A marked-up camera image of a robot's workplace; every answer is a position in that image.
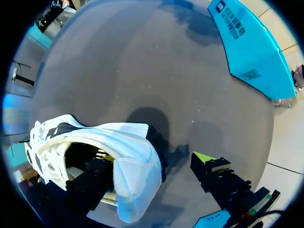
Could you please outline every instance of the person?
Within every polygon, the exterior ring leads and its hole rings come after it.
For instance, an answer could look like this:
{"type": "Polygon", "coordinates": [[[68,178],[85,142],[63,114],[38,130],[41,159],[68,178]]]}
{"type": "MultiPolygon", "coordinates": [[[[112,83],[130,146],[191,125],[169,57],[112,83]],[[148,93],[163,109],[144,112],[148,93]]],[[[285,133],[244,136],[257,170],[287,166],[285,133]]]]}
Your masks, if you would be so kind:
{"type": "Polygon", "coordinates": [[[55,0],[42,15],[39,15],[36,25],[52,40],[75,13],[76,10],[71,0],[55,0]]]}
{"type": "Polygon", "coordinates": [[[274,104],[283,107],[283,108],[294,108],[298,102],[304,99],[304,65],[297,66],[295,71],[291,71],[293,81],[294,81],[294,89],[296,96],[287,98],[287,99],[280,99],[274,101],[274,104]]]}

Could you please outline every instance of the blue placard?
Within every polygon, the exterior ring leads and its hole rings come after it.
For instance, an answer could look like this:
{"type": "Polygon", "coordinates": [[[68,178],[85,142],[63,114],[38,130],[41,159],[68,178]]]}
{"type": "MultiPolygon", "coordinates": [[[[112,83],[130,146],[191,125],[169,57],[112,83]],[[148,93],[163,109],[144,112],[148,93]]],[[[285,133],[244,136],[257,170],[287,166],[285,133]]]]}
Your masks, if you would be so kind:
{"type": "Polygon", "coordinates": [[[208,10],[222,37],[231,75],[271,100],[295,97],[286,59],[265,25],[238,0],[213,0],[208,10]]]}
{"type": "Polygon", "coordinates": [[[193,228],[222,228],[229,217],[230,215],[226,210],[220,210],[211,215],[201,217],[193,228]]]}

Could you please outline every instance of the gray table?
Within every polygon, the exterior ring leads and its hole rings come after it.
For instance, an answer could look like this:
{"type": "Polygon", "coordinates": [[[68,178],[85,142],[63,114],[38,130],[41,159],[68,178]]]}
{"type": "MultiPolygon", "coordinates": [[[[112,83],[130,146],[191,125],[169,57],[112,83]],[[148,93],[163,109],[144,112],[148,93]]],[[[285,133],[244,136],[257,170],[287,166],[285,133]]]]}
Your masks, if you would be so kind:
{"type": "Polygon", "coordinates": [[[31,126],[63,114],[84,125],[148,123],[170,143],[168,178],[143,218],[114,227],[192,227],[219,210],[190,170],[190,153],[225,157],[257,186],[273,133],[273,105],[229,74],[208,2],[93,1],[62,28],[38,75],[31,126]]]}

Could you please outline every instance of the white floor tile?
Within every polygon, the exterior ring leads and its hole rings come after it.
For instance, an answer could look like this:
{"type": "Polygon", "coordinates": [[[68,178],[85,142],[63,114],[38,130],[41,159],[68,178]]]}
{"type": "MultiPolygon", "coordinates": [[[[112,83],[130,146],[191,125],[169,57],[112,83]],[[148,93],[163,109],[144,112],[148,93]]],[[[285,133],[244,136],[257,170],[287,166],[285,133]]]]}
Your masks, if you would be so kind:
{"type": "Polygon", "coordinates": [[[304,173],[304,101],[293,109],[276,108],[268,162],[304,173]]]}
{"type": "MultiPolygon", "coordinates": [[[[278,190],[281,196],[271,210],[284,210],[295,197],[302,181],[303,175],[301,174],[267,164],[256,190],[259,190],[261,187],[267,188],[271,193],[274,190],[278,190]]],[[[269,215],[269,217],[276,220],[278,215],[269,215]]]]}
{"type": "Polygon", "coordinates": [[[269,228],[272,226],[272,224],[274,223],[274,221],[268,217],[268,216],[265,216],[262,218],[262,222],[263,222],[263,228],[269,228]]]}

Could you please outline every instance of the round table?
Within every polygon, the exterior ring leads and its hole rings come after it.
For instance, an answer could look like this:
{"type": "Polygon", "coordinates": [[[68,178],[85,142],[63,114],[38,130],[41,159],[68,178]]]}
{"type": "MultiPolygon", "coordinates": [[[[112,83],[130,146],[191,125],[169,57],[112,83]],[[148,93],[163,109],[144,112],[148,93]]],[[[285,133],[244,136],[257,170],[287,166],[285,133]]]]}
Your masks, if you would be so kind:
{"type": "Polygon", "coordinates": [[[140,221],[123,223],[116,207],[104,203],[88,217],[120,228],[192,227],[220,209],[190,169],[193,151],[225,157],[257,186],[273,104],[229,74],[207,5],[92,1],[53,41],[35,83],[30,127],[72,114],[87,126],[147,123],[169,142],[167,180],[140,221]]]}

